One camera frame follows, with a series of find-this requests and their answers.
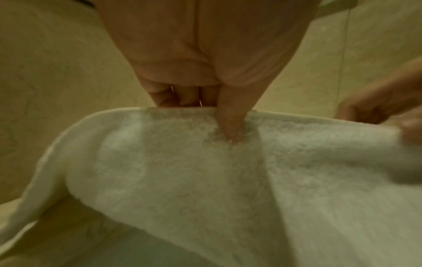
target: beige wall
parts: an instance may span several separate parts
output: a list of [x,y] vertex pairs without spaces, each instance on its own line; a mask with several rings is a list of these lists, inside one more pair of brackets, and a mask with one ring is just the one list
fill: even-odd
[[[421,0],[360,0],[312,22],[256,108],[332,116],[344,97],[422,55]],[[0,203],[18,197],[55,136],[86,114],[150,106],[94,10],[0,0]]]

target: white towel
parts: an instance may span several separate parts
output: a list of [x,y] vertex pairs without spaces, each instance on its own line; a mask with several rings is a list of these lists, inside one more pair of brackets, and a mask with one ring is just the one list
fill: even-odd
[[0,244],[68,190],[222,267],[422,266],[422,148],[398,130],[253,112],[233,145],[213,112],[83,119],[40,159]]

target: beige tile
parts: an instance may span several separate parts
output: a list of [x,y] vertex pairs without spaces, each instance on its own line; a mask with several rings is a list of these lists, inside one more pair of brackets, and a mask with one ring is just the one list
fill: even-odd
[[422,56],[421,0],[366,0],[351,11],[339,101]]
[[95,10],[0,0],[0,203],[19,197],[45,147],[92,112],[149,106]]
[[312,22],[296,55],[256,108],[332,116],[336,104],[348,11]]

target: white fabric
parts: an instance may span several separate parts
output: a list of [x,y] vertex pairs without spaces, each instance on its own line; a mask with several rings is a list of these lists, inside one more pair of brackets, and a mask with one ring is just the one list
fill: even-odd
[[213,110],[119,109],[41,158],[7,241],[63,189],[222,267],[422,266],[422,148],[395,129],[251,113],[224,140]]

